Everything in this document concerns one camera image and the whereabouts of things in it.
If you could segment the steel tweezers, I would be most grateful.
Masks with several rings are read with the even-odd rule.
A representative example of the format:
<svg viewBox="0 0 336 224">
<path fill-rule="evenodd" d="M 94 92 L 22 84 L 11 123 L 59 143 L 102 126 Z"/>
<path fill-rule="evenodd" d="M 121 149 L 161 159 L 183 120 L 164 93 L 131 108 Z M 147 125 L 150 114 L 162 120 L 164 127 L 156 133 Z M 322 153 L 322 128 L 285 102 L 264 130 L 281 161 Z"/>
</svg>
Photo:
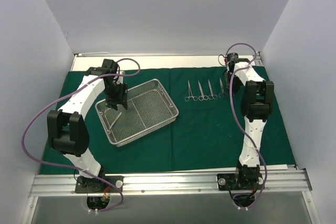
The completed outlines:
<svg viewBox="0 0 336 224">
<path fill-rule="evenodd" d="M 116 122 L 118 121 L 118 119 L 120 118 L 120 116 L 122 115 L 122 112 L 120 112 L 115 119 L 112 121 L 111 125 L 109 126 L 109 130 L 111 130 L 113 128 L 113 126 L 116 124 Z"/>
</svg>

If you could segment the steel surgical forceps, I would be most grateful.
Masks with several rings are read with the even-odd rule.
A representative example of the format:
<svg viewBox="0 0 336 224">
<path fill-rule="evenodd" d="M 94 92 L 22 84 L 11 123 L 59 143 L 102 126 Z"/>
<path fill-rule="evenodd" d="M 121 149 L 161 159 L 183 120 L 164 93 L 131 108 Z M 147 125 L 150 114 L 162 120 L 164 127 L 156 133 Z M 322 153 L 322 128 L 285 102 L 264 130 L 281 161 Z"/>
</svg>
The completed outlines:
<svg viewBox="0 0 336 224">
<path fill-rule="evenodd" d="M 209 91 L 210 91 L 210 95 L 208 96 L 208 98 L 210 100 L 216 100 L 216 99 L 218 99 L 218 96 L 213 92 L 213 88 L 212 88 L 210 80 L 208 80 L 208 87 L 209 87 Z"/>
</svg>

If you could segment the steel wire mesh tray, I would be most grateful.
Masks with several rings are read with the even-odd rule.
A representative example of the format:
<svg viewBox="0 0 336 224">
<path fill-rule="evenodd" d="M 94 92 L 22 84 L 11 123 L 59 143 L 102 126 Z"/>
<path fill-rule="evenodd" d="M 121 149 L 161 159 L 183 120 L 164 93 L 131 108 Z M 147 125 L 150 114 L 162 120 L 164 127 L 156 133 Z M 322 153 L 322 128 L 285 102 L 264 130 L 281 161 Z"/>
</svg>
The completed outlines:
<svg viewBox="0 0 336 224">
<path fill-rule="evenodd" d="M 128 90 L 128 109 L 118 105 L 114 110 L 105 100 L 95 108 L 110 144 L 121 147 L 148 135 L 172 122 L 179 114 L 178 108 L 158 79 L 152 79 Z M 116 116 L 122 115 L 109 130 Z"/>
</svg>

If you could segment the steel surgical scissors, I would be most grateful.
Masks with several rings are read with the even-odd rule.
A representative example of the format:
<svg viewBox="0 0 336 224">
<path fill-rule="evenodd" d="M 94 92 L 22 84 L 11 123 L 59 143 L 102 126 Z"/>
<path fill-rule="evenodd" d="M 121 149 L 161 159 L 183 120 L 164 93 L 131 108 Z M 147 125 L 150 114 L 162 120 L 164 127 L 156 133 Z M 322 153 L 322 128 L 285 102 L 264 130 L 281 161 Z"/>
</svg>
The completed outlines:
<svg viewBox="0 0 336 224">
<path fill-rule="evenodd" d="M 190 85 L 190 81 L 187 81 L 187 85 L 188 85 L 188 95 L 184 98 L 185 102 L 189 102 L 189 101 L 198 101 L 198 97 L 194 96 L 192 93 L 192 89 L 191 89 L 191 85 Z"/>
</svg>

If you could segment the steel scalpel handle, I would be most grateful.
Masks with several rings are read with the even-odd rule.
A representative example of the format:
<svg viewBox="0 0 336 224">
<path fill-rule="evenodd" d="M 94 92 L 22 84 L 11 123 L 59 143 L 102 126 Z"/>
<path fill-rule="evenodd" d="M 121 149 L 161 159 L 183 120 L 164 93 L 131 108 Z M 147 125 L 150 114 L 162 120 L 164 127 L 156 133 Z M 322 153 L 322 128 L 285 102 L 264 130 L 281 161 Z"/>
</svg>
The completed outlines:
<svg viewBox="0 0 336 224">
<path fill-rule="evenodd" d="M 226 82 L 226 88 L 227 88 L 227 90 L 229 90 L 229 88 L 230 88 L 230 77 L 225 76 L 225 82 Z"/>
</svg>

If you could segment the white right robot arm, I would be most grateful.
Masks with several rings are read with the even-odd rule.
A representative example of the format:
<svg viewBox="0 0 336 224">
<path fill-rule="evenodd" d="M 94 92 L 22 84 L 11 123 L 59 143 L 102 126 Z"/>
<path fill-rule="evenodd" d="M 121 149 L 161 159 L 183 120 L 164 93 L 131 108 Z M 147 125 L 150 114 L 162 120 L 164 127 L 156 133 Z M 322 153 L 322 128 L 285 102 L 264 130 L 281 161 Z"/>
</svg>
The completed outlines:
<svg viewBox="0 0 336 224">
<path fill-rule="evenodd" d="M 258 182 L 260 174 L 260 146 L 264 127 L 272 114 L 274 83 L 262 78 L 246 58 L 232 52 L 226 56 L 225 73 L 230 100 L 244 87 L 240 111 L 245 120 L 243 148 L 238 159 L 237 172 L 233 175 L 236 187 L 244 189 L 252 181 Z"/>
</svg>

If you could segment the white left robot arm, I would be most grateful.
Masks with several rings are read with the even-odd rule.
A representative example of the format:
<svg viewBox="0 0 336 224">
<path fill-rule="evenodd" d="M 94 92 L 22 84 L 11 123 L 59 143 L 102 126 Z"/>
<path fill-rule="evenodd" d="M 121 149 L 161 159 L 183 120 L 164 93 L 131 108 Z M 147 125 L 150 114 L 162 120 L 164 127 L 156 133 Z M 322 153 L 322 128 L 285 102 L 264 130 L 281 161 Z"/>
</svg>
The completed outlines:
<svg viewBox="0 0 336 224">
<path fill-rule="evenodd" d="M 116 61 L 105 59 L 101 67 L 90 67 L 78 87 L 78 92 L 58 110 L 47 114 L 49 145 L 79 168 L 79 174 L 87 178 L 87 186 L 94 192 L 105 188 L 101 164 L 96 161 L 89 149 L 89 132 L 85 117 L 96 98 L 105 94 L 108 108 L 117 110 L 118 106 L 128 108 L 128 85 L 114 74 L 124 73 Z"/>
</svg>

